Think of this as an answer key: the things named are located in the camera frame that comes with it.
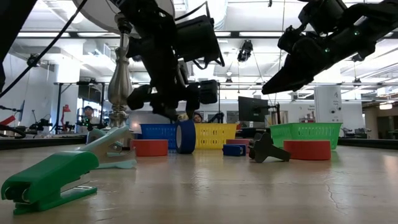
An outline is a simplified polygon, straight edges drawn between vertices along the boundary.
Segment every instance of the stapler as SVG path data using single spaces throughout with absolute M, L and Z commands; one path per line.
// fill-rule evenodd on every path
M 91 152 L 52 154 L 9 177 L 1 187 L 1 198 L 15 202 L 15 215 L 48 210 L 95 193 L 96 187 L 81 185 L 89 182 L 87 174 L 98 165 Z
M 111 128 L 104 136 L 90 142 L 85 147 L 78 149 L 78 151 L 89 151 L 94 153 L 99 161 L 97 169 L 131 169 L 137 164 L 134 149 L 123 152 L 121 147 L 114 148 L 115 143 L 118 145 L 118 143 L 120 143 L 118 141 L 124 138 L 132 138 L 127 126 Z

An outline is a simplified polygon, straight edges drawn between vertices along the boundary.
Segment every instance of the wooden table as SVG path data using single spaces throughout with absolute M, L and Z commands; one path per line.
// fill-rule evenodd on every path
M 57 151 L 0 151 L 0 183 Z M 94 170 L 91 195 L 0 223 L 397 223 L 398 151 L 339 147 L 332 161 L 263 164 L 220 151 L 139 157 L 135 169 Z

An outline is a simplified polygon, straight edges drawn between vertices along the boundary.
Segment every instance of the man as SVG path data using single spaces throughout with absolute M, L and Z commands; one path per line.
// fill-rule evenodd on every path
M 90 124 L 99 124 L 100 123 L 100 119 L 93 116 L 94 109 L 92 107 L 85 106 L 84 112 L 85 112 L 85 117 L 83 118 L 84 121 L 88 120 L 90 122 Z M 87 126 L 79 126 L 79 133 L 80 134 L 88 133 Z

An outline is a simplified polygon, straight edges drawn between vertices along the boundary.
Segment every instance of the ceiling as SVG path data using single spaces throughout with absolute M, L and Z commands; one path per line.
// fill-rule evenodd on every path
M 275 75 L 281 66 L 283 66 L 286 53 L 277 47 L 278 36 L 282 30 L 285 30 L 289 25 L 298 27 L 300 21 L 297 19 L 301 8 L 305 5 L 303 2 L 288 0 L 273 0 L 272 7 L 268 7 L 268 1 L 261 0 L 228 0 L 225 13 L 220 10 L 220 7 L 212 7 L 215 1 L 209 0 L 210 12 L 213 16 L 223 20 L 219 31 L 233 32 L 238 31 L 241 35 L 243 32 L 249 32 L 252 39 L 254 50 L 252 56 L 245 63 L 238 63 L 236 60 L 237 52 L 242 46 L 245 38 L 219 37 L 219 45 L 223 57 L 225 59 L 225 67 L 219 65 L 210 65 L 204 72 L 199 71 L 194 65 L 188 63 L 190 67 L 190 79 L 198 80 L 199 78 L 216 79 L 220 82 L 225 82 L 227 72 L 231 72 L 233 82 L 253 83 L 266 82 L 273 75 Z M 199 0 L 174 0 L 176 16 L 185 14 L 186 9 L 192 8 L 192 3 L 199 3 Z M 359 0 L 344 1 L 347 6 Z M 368 0 L 367 2 L 379 2 L 377 0 Z M 76 6 L 73 1 L 37 1 L 34 10 L 29 15 L 28 20 L 22 28 L 22 32 L 58 32 L 66 23 L 70 14 L 73 14 Z M 67 32 L 88 32 L 87 38 L 62 38 L 55 47 L 60 49 L 60 54 L 67 57 L 74 57 L 81 61 L 81 77 L 94 77 L 98 81 L 108 82 L 113 74 L 114 50 L 119 45 L 119 40 L 116 37 L 103 35 L 104 38 L 97 37 L 99 34 L 91 34 L 91 32 L 107 32 L 85 19 L 80 15 L 81 21 L 72 24 Z M 256 35 L 264 36 L 264 38 L 255 37 Z M 15 54 L 23 57 L 28 57 L 33 51 L 38 51 L 47 46 L 50 41 L 49 38 L 18 38 L 13 46 Z M 104 53 L 104 46 L 111 50 L 109 61 L 104 63 L 97 60 L 88 52 L 97 49 L 102 54 Z M 57 63 L 59 55 L 51 54 L 46 60 L 50 63 Z M 320 74 L 315 79 L 316 82 L 352 82 L 355 77 L 361 78 L 363 83 L 379 83 L 379 82 L 398 82 L 398 39 L 384 39 L 377 44 L 376 52 L 370 55 L 363 62 L 354 62 L 344 60 L 337 63 L 333 68 Z M 131 60 L 129 66 L 133 82 L 149 82 L 149 75 L 145 67 L 140 62 L 133 62 Z M 379 86 L 346 86 L 344 91 L 346 95 L 354 95 L 352 97 L 361 98 L 361 95 L 376 96 L 376 90 Z M 247 86 L 224 86 L 223 98 L 235 98 L 238 95 L 236 89 L 239 89 L 240 95 L 259 95 L 260 92 L 254 93 L 254 90 L 261 89 L 260 85 Z M 303 94 L 313 93 L 313 87 L 308 86 L 300 91 Z M 280 94 L 279 98 L 288 98 L 291 93 Z

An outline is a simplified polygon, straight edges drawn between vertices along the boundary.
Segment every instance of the blue tape roll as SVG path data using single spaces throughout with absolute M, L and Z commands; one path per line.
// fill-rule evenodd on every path
M 177 152 L 180 154 L 191 154 L 195 150 L 197 134 L 195 124 L 192 120 L 181 121 L 175 128 L 175 143 Z

